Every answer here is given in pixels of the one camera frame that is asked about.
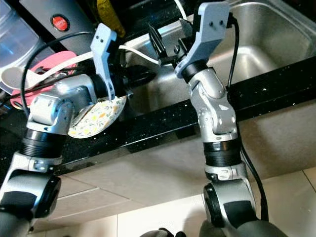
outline black cable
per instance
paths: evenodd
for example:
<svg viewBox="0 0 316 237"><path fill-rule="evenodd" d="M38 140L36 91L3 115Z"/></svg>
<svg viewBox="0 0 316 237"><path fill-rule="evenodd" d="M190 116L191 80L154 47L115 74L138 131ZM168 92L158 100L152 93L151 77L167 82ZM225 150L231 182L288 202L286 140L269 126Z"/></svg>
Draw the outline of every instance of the black cable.
<svg viewBox="0 0 316 237"><path fill-rule="evenodd" d="M47 47L50 47L50 46L53 46L54 44L60 42L60 41L63 41L65 39L68 39L68 38L72 38L72 37L75 37L75 36L81 36L81 35L91 35L91 34L94 34L93 32L87 32L87 31L80 31L80 32L75 32L75 33L71 33L71 34L68 34L68 35L65 35L65 36L62 36L60 38L57 38L57 39L54 39L52 40L51 42L47 43L46 45L43 45L42 47L40 47L39 49L37 49L30 57L30 59L28 60L25 68L24 68L24 71L23 71L23 74L22 74L22 80L21 80L21 100L22 100L22 106L23 106L23 110L24 110L24 113L26 115L26 117L28 118L29 115L30 115L30 111L27 107L27 104L26 104L26 99L25 99L25 80L26 80L26 73L28 71L28 69L30 68L30 65L32 63L32 61L35 59L35 57L40 53L42 52L44 49L46 49Z"/></svg>
<svg viewBox="0 0 316 237"><path fill-rule="evenodd" d="M62 80L62 79L65 79L65 78L70 78L70 77L74 77L74 76L78 76L78 75L81 75L83 72L75 72L71 75L66 75L66 76L63 76L63 77L60 77L60 78L56 78L46 84L39 84L39 85L36 85L35 87L31 88L31 89L28 89L25 91L25 94L28 94L28 93L31 93L31 92L34 92L34 91L37 91L37 90L41 90L43 88L46 88L46 87L49 87L51 85L54 85L56 82ZM14 99L14 98L17 98L21 96L21 93L17 93L17 94L14 94L14 95L11 95L11 96L8 96L4 99L4 101L0 104L0 108L2 106L5 105L6 102L8 102L10 99Z"/></svg>
<svg viewBox="0 0 316 237"><path fill-rule="evenodd" d="M69 71L74 71L74 70L78 70L78 69L84 69L85 67L83 67L83 66L76 66L76 67L71 67L71 68L63 68L63 69L61 69L61 70L59 70L58 72L56 72L56 73L62 73L62 72L69 72ZM35 71L35 73L37 73L37 74L39 74L39 75L43 75L44 73L46 73L46 72L48 72L50 70L50 68L45 68L44 69L44 71L43 71L43 73L37 73L36 71Z"/></svg>
<svg viewBox="0 0 316 237"><path fill-rule="evenodd" d="M237 59L237 52L238 52L238 47L239 47L239 25L238 21L236 18L233 17L233 15L230 16L230 22L231 24L234 25L235 27L235 46L234 46L234 53L233 53L233 59L232 59L232 64L231 64L231 69L228 77L228 83L227 83L227 89L228 89L228 100L230 99L230 87L232 85L232 79L233 79L233 74L234 74L234 69L235 69L235 64L236 64L236 59ZM249 157L247 154L247 151L245 147L243 146L241 135L240 135L240 130L239 130L239 125L237 124L237 130L238 130L238 136L240 138L240 143L241 143L241 153L244 157L244 160L249 167L253 177L255 178L259 191L260 191L260 196L261 196L261 220L264 221L269 221L269 213L268 213L268 202L267 202L267 197L261 182L261 179Z"/></svg>
<svg viewBox="0 0 316 237"><path fill-rule="evenodd" d="M266 197L266 193L265 190L263 188L263 184L261 182L261 179L259 177L258 172L256 171L256 168L254 167L245 147L243 146L243 142L242 142L242 138L240 135L240 129L239 129L239 125L237 124L237 130L238 130L238 136L240 139L240 143L241 143L241 153L244 157L244 160L248 166L248 168L250 169L253 177L256 180L256 183L258 185L259 188L259 192L260 192L260 196L261 196L261 200L260 200L260 205L261 205L261 220L263 221L269 221L269 212L268 212L268 202L267 202L267 197Z"/></svg>
<svg viewBox="0 0 316 237"><path fill-rule="evenodd" d="M228 76L228 83L227 83L227 88L229 89L232 84L232 79L233 79L233 74L234 74L234 69L235 69L235 64L236 64L236 59L237 59L237 52L238 52L238 47L239 47L239 25L238 21L236 18L232 16L232 24L235 26L235 46L234 46L234 53L233 53L233 59L232 59L232 64L231 64L231 70L229 72Z"/></svg>
<svg viewBox="0 0 316 237"><path fill-rule="evenodd" d="M21 105L19 102L14 101L13 103L14 103L15 106L17 106L17 107L19 107L20 109L22 109L22 105Z"/></svg>
<svg viewBox="0 0 316 237"><path fill-rule="evenodd" d="M79 67L61 69L60 71L56 72L55 74L53 74L53 75L47 77L46 79L44 79L44 80L38 82L37 84L35 84L35 85L33 86L33 88L35 88L36 86L39 86L39 85L45 85L45 84L47 84L47 83L49 83L49 82L51 82L51 81L55 81L55 80L58 79L58 78L63 79L63 78L65 78L65 76L71 76L71 75L75 75L75 74L77 75L78 73L79 73L79 74L83 74L83 73L84 73L84 72L83 72L83 71L84 71L84 67L82 67L80 70L79 70L79 69L80 69ZM64 76L57 75L57 76L56 76L56 74L59 74L59 73L64 73L64 74L65 74L65 73L69 73L69 72L71 72L71 71L75 71L75 74L72 73L71 75L64 75Z"/></svg>

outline plastic container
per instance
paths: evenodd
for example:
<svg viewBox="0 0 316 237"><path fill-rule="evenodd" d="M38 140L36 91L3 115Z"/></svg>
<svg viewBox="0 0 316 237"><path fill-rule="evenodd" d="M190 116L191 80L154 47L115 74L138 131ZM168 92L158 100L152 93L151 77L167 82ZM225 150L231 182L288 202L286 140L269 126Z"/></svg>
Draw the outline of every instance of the plastic container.
<svg viewBox="0 0 316 237"><path fill-rule="evenodd" d="M11 13L11 7L4 0L0 0L0 25L10 16Z"/></svg>
<svg viewBox="0 0 316 237"><path fill-rule="evenodd" d="M33 29L4 0L0 0L0 74L6 68L25 66L31 55L44 42ZM51 48L43 50L31 67L54 54ZM11 94L2 84L0 88Z"/></svg>

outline sink basin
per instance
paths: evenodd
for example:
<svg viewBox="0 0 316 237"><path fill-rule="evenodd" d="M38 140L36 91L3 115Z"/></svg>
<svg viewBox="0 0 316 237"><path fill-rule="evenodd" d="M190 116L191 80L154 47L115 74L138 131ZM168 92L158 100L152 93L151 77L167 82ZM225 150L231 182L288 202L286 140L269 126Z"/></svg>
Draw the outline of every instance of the sink basin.
<svg viewBox="0 0 316 237"><path fill-rule="evenodd" d="M230 5L240 28L233 83L316 55L316 24L281 0L232 0ZM167 25L159 32L168 55L173 55L174 45L184 36L180 23ZM228 80L234 43L235 32L231 28L208 61L208 66L214 67L224 85ZM126 45L157 58L148 34ZM126 54L126 59L129 65L144 65L157 73L157 77L149 84L134 90L130 106L136 114L189 99L186 83L176 78L171 66L161 68L131 53Z"/></svg>

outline floral plate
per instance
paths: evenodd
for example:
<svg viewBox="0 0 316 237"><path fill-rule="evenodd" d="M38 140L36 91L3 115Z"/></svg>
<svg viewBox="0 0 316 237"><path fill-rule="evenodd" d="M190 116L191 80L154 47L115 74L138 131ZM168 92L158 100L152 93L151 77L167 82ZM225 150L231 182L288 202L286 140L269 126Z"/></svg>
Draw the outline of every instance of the floral plate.
<svg viewBox="0 0 316 237"><path fill-rule="evenodd" d="M102 132L119 117L125 103L126 96L96 103L77 125L69 129L68 135L87 138Z"/></svg>

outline white plastic utensil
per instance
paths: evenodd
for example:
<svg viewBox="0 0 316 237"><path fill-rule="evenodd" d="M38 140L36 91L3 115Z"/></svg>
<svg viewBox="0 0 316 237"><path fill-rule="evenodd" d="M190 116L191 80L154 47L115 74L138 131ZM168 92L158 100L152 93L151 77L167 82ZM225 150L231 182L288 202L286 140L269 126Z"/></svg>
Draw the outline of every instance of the white plastic utensil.
<svg viewBox="0 0 316 237"><path fill-rule="evenodd" d="M92 57L93 57L92 52L84 53L82 55L76 56L74 58L71 58L63 62L57 65L56 67L53 67L52 69L50 69L49 71L47 71L46 73L42 75L36 74L32 72L31 70L28 70L26 74L25 89L29 89L33 87L34 85L45 80L46 78L62 70L63 68L66 68L72 64L76 64L78 62L87 60ZM12 89L19 90L21 87L21 79L22 79L23 71L24 71L23 67L8 68L2 72L1 80L6 86Z"/></svg>

